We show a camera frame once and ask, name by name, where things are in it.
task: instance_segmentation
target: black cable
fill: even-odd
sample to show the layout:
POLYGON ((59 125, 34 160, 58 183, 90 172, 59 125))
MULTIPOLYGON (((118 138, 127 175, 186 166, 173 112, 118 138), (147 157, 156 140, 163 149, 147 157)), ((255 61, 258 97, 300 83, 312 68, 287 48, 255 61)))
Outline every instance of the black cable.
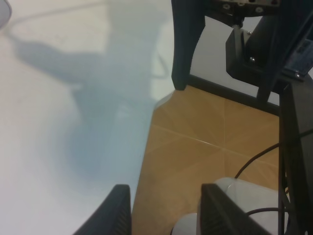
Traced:
POLYGON ((237 179, 237 178, 240 176, 240 174, 241 174, 254 160, 258 159, 259 157, 263 156, 264 154, 266 154, 266 153, 272 151, 273 149, 275 149, 275 148, 277 148, 277 147, 280 147, 280 146, 282 146, 282 145, 284 145, 284 144, 286 144, 286 143, 290 144, 290 143, 292 143, 292 142, 295 142, 295 141, 301 139, 302 137, 305 137, 305 136, 310 135, 310 134, 312 134, 312 133, 313 133, 313 129, 308 130, 308 131, 305 131, 305 132, 301 133, 299 136, 297 136, 297 137, 294 138, 294 139, 291 139, 291 140, 289 140, 289 141, 283 141, 283 142, 274 144, 273 146, 271 146, 271 147, 265 149, 264 151, 262 151, 261 153, 258 153, 258 154, 255 155, 253 158, 251 158, 243 167, 241 167, 241 169, 238 171, 237 175, 235 176, 235 179, 237 179))
POLYGON ((260 209, 255 209, 252 211, 247 212, 247 215, 252 215, 252 214, 256 214, 256 213, 260 213, 260 212, 280 212, 281 210, 279 208, 276 207, 267 207, 267 208, 260 208, 260 209))

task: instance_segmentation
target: table surface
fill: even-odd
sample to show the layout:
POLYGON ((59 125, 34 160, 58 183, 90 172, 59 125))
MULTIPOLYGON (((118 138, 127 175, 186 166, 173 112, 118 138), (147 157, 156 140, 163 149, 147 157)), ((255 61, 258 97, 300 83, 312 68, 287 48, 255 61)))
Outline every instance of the table surface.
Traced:
POLYGON ((70 235, 137 188, 173 90, 170 0, 11 0, 0 31, 0 233, 70 235))

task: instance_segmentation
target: floor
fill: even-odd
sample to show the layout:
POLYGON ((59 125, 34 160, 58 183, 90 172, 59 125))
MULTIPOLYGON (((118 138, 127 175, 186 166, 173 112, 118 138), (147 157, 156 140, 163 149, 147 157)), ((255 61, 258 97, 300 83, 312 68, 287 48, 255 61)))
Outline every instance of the floor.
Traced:
MULTIPOLYGON (((133 209, 134 235, 169 235, 196 212, 203 183, 234 177, 278 142, 277 116, 187 87, 155 110, 133 209)), ((253 162, 241 179, 278 188, 278 150, 253 162)))

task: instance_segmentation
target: screw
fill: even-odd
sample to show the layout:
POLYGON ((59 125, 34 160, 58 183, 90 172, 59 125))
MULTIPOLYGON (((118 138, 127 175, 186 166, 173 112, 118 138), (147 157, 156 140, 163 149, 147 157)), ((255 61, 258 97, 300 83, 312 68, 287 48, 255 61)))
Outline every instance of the screw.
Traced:
POLYGON ((224 4, 224 5, 223 5, 223 8, 224 8, 225 10, 229 10, 229 9, 230 9, 230 5, 229 5, 229 4, 224 4))
POLYGON ((256 13, 262 13, 263 12, 263 8, 261 8, 261 7, 257 7, 256 9, 255 9, 255 12, 256 13))

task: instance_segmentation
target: orange floor tile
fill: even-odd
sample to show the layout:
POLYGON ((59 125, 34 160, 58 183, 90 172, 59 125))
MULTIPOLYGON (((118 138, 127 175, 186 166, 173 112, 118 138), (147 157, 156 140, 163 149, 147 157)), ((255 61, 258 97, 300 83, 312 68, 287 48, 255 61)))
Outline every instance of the orange floor tile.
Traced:
MULTIPOLYGON (((234 177, 278 142, 279 118, 187 87, 155 110, 133 208, 134 235, 169 235, 197 211, 200 188, 234 177)), ((278 188, 278 151, 253 162, 241 179, 278 188)))

